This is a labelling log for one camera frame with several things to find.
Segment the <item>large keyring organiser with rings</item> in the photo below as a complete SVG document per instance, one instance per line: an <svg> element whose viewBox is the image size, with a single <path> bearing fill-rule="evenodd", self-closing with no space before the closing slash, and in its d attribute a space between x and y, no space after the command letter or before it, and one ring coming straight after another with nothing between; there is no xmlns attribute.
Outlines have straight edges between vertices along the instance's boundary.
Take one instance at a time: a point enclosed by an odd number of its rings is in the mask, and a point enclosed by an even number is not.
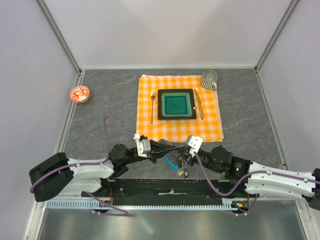
<svg viewBox="0 0 320 240"><path fill-rule="evenodd" d="M187 170L187 167L179 166L179 152L177 150L173 150L167 153L163 157L164 161L168 164L169 167L173 169L174 172L178 173L181 170Z"/></svg>

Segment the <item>black yellow key tag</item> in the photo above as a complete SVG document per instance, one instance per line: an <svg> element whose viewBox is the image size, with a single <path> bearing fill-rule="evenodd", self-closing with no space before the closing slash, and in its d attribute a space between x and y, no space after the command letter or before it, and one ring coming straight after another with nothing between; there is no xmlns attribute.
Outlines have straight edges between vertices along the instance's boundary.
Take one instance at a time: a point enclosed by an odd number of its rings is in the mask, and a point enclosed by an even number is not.
<svg viewBox="0 0 320 240"><path fill-rule="evenodd" d="M179 170L178 172L177 172L177 175L178 176L183 176L184 178L188 178L189 177L189 172L188 172L188 170Z"/></svg>

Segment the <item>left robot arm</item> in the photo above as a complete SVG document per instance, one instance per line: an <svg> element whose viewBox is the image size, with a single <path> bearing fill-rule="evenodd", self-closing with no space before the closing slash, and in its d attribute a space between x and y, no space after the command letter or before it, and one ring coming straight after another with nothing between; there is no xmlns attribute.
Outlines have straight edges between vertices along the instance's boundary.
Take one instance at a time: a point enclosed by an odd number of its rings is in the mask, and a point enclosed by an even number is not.
<svg viewBox="0 0 320 240"><path fill-rule="evenodd" d="M106 158L96 160L68 158L64 152L58 152L29 171L30 192L37 202L75 192L104 197L110 191L109 183L104 180L120 177L128 171L129 164L144 160L156 163L176 149L174 145L143 139L133 148L118 143Z"/></svg>

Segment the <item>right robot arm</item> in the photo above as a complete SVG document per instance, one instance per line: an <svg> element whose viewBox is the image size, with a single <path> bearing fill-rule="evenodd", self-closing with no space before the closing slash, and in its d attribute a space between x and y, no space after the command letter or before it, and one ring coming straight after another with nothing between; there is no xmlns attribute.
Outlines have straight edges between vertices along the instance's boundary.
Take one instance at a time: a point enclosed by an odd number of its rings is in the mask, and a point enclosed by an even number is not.
<svg viewBox="0 0 320 240"><path fill-rule="evenodd" d="M206 177L211 189L219 196L240 197L243 194L256 197L286 197L306 201L308 207L320 209L320 170L312 172L289 171L268 167L257 162L236 157L221 145L210 152L190 146L179 150L180 155L192 166L201 170L224 174L229 184L219 187Z"/></svg>

